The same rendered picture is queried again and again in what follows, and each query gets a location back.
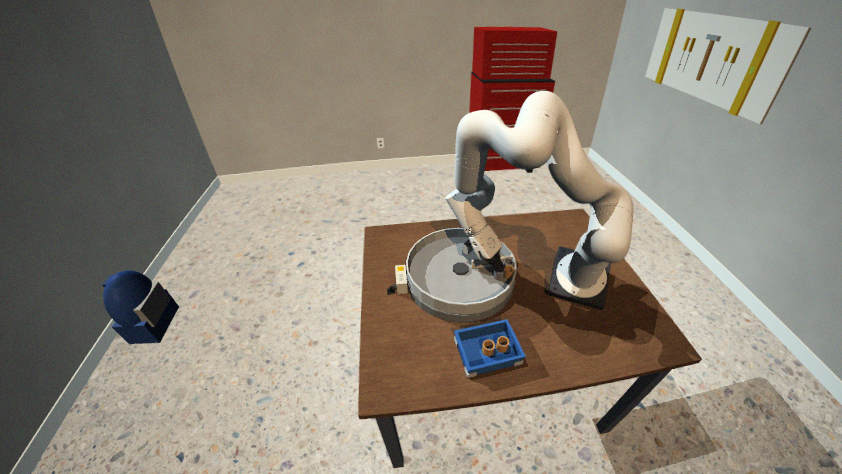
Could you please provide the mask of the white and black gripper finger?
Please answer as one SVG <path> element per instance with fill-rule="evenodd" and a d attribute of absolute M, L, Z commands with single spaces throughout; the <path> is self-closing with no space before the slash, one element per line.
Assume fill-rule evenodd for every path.
<path fill-rule="evenodd" d="M 500 249 L 501 249 L 501 248 L 500 248 Z M 493 257 L 495 258 L 496 262 L 499 262 L 499 264 L 500 264 L 501 268 L 502 268 L 502 269 L 504 269 L 504 268 L 505 268 L 505 266 L 504 266 L 503 262 L 502 262 L 502 261 L 501 261 L 501 259 L 500 259 L 500 258 L 501 258 L 501 256 L 500 256 L 500 249 L 499 249 L 499 251 L 498 251 L 498 252 L 497 252 L 497 253 L 496 253 Z"/>
<path fill-rule="evenodd" d="M 502 272 L 502 271 L 503 271 L 503 269 L 501 268 L 501 266 L 500 266 L 499 262 L 496 262 L 496 260 L 495 260 L 495 258 L 494 258 L 494 257 L 492 257 L 491 259 L 485 259 L 485 257 L 484 257 L 484 256 L 482 256 L 482 254 L 481 254 L 481 252 L 480 252 L 480 251 L 479 251 L 479 254 L 480 254 L 480 257 L 481 257 L 481 260 L 482 260 L 483 265 L 485 265 L 485 264 L 491 264 L 491 265 L 493 266 L 493 268 L 494 268 L 494 270 L 495 270 L 495 271 L 498 271 L 498 272 Z"/>

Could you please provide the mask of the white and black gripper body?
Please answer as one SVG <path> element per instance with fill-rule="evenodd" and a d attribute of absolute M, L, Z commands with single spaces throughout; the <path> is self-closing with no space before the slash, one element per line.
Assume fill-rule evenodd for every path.
<path fill-rule="evenodd" d="M 481 257 L 479 256 L 479 251 L 486 259 L 491 259 L 502 246 L 499 238 L 489 225 L 486 225 L 481 231 L 473 235 L 469 234 L 468 236 L 471 245 L 480 260 Z"/>

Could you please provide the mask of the blue plastic crate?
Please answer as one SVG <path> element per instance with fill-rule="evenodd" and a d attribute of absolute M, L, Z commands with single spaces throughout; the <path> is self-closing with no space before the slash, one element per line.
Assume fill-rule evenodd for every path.
<path fill-rule="evenodd" d="M 456 336 L 454 336 L 454 341 L 463 361 L 467 378 L 510 366 L 522 365 L 523 358 L 526 357 L 507 319 L 456 330 L 454 333 Z M 496 349 L 497 340 L 500 336 L 509 339 L 508 349 L 504 353 L 498 352 Z M 491 356 L 485 356 L 482 353 L 483 341 L 487 339 L 495 343 L 495 349 Z"/>

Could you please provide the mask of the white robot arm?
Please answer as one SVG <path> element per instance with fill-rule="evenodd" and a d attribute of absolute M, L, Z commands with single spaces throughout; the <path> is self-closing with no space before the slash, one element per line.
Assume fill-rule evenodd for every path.
<path fill-rule="evenodd" d="M 495 193 L 493 181 L 484 174 L 489 149 L 519 169 L 535 169 L 547 162 L 552 178 L 570 199 L 590 203 L 588 231 L 574 254 L 559 262 L 557 279 L 575 297 L 599 294 L 606 285 L 607 265 L 622 261 L 629 251 L 633 202 L 624 188 L 605 180 L 590 162 L 564 102 L 549 91 L 533 93 L 514 128 L 489 110 L 461 119 L 456 137 L 456 190 L 445 199 L 466 235 L 487 224 L 481 210 Z"/>

